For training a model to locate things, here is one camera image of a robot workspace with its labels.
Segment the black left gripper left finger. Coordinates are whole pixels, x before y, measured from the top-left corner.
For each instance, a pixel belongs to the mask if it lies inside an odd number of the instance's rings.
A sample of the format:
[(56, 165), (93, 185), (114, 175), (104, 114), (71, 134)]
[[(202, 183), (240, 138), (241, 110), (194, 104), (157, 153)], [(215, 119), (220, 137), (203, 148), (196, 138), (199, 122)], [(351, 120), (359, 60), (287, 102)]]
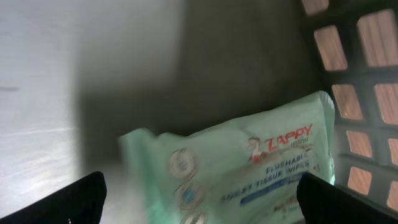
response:
[(1, 218), (1, 224), (99, 224), (106, 195), (104, 175), (96, 171)]

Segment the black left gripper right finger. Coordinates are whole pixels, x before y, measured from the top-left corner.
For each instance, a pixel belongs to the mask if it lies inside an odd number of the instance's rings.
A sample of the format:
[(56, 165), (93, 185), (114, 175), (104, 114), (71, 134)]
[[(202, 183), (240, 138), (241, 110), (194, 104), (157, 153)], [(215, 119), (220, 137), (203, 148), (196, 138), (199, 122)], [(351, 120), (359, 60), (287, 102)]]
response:
[(397, 218), (306, 173), (297, 186), (297, 200), (306, 224), (397, 224)]

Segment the mint green wipes pack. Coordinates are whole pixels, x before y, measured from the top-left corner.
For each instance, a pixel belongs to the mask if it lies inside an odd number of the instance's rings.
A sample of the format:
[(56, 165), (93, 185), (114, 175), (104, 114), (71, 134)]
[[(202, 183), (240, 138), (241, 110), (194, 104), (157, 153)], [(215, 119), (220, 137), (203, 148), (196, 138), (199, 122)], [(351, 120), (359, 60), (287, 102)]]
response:
[(334, 122), (318, 91), (189, 136), (137, 129), (120, 143), (150, 223), (295, 223), (301, 177), (335, 181)]

